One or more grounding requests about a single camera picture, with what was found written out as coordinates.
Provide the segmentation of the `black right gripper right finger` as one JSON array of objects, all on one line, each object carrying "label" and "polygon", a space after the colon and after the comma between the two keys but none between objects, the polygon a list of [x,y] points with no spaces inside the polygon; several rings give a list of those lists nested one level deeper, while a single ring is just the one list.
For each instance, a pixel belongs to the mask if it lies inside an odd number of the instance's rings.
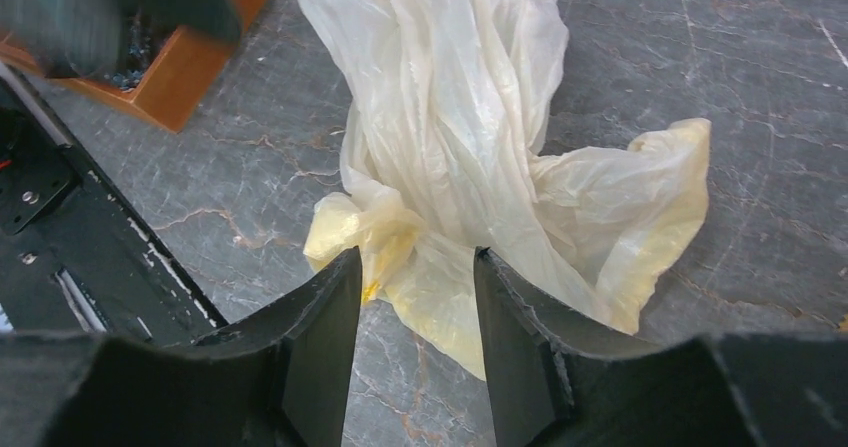
[{"label": "black right gripper right finger", "polygon": [[611,329],[474,256],[500,446],[843,446],[847,338],[705,333],[668,346]]}]

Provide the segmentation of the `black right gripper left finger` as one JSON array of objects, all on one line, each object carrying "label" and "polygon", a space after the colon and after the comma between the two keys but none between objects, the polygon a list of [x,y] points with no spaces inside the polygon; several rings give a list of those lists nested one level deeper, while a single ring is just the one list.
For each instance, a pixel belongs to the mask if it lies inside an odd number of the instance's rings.
[{"label": "black right gripper left finger", "polygon": [[343,251],[191,344],[42,331],[1,339],[5,446],[337,446],[362,290]]}]

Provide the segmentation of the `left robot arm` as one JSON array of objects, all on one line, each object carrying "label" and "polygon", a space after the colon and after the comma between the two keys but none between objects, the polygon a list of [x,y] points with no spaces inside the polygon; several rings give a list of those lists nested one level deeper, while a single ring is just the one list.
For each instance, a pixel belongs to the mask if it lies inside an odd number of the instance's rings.
[{"label": "left robot arm", "polygon": [[156,42],[186,27],[227,44],[242,20],[233,0],[1,0],[1,31],[47,78],[128,86],[156,55]]}]

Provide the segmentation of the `cream plastic trash bag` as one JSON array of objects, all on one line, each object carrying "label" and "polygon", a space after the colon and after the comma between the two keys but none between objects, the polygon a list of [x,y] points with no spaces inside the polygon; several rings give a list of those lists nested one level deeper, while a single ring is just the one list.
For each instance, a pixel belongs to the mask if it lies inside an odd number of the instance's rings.
[{"label": "cream plastic trash bag", "polygon": [[711,124],[624,149],[545,155],[569,32],[557,0],[297,0],[352,94],[343,189],[304,245],[314,270],[358,247],[364,300],[476,377],[473,254],[635,334],[657,280],[703,225]]}]

